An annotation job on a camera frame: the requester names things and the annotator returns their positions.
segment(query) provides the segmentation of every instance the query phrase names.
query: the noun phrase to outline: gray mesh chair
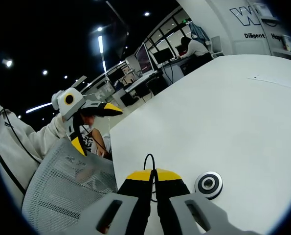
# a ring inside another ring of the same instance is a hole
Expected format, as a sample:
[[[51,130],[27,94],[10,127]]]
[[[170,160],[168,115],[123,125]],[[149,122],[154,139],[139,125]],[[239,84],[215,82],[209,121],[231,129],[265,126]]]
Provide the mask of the gray mesh chair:
[[[109,192],[117,192],[112,162],[91,153],[84,157],[69,140],[61,139],[34,174],[22,213],[41,234],[62,231]]]

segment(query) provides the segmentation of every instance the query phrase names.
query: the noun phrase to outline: white hoodie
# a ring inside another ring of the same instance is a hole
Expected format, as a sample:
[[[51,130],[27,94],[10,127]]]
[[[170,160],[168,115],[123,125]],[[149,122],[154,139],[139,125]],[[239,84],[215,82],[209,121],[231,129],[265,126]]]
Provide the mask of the white hoodie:
[[[10,124],[29,153],[41,162],[49,149],[55,144],[56,140],[66,136],[62,116],[58,114],[52,119],[50,124],[43,127],[40,131],[35,132],[31,126],[18,119],[14,113],[9,110],[6,110],[6,112],[10,123],[5,116],[5,112],[2,112],[0,115],[0,155],[23,188],[27,189],[39,164],[20,145]],[[1,164],[0,172],[8,191],[14,199],[15,205],[21,209],[23,194],[8,176]]]

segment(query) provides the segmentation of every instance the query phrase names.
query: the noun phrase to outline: dark ceiling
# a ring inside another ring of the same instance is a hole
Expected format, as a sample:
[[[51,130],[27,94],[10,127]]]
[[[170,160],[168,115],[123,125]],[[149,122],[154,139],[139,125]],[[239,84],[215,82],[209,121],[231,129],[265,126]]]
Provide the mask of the dark ceiling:
[[[99,35],[110,68],[133,54],[179,5],[176,0],[109,3],[124,23],[104,0],[0,0],[0,104],[39,129],[50,122],[53,108],[25,115],[27,109],[50,102],[55,92],[82,75],[94,79],[104,72]],[[12,59],[13,66],[7,68],[3,59]]]

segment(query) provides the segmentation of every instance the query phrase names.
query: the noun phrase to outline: white shirt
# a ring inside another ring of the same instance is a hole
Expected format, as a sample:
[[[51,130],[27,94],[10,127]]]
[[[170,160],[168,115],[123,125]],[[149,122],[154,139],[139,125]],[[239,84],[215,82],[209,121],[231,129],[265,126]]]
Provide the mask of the white shirt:
[[[204,45],[198,41],[191,40],[189,42],[188,51],[182,56],[182,58],[189,57],[193,54],[196,56],[201,56],[209,53],[209,51],[204,47]]]
[[[86,150],[91,152],[91,153],[94,153],[94,154],[98,155],[98,153],[97,153],[97,145],[96,145],[96,142],[93,140],[93,137],[92,137],[92,134],[91,134],[93,129],[94,129],[93,126],[91,126],[91,127],[89,127],[88,125],[84,125],[83,127],[80,126],[80,132],[82,134],[82,138],[83,138],[83,141],[85,143]],[[105,135],[102,136],[102,138],[103,138],[103,141],[104,141],[104,145],[105,145],[106,151],[110,152],[111,151],[111,136],[106,133]]]
[[[23,149],[18,142],[10,125],[21,140],[29,153],[41,162],[56,140],[66,136],[62,115],[58,114],[50,124],[35,132],[31,126],[25,124],[17,116],[6,110],[10,123],[3,112],[0,115],[0,155],[8,168],[12,171],[24,189],[27,189],[29,182],[38,168],[37,164]],[[15,205],[21,209],[23,194],[8,176],[0,164],[1,177],[10,192]]]

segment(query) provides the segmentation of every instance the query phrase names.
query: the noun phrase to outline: white tabletop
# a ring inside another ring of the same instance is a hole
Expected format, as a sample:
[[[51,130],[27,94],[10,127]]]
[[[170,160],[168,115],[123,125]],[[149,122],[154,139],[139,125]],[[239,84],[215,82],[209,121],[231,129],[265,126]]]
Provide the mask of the white tabletop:
[[[219,57],[135,110],[111,138],[118,188],[148,153],[191,192],[215,171],[224,188],[212,202],[234,226],[267,234],[291,206],[291,61]],[[157,215],[146,234],[162,234]]]

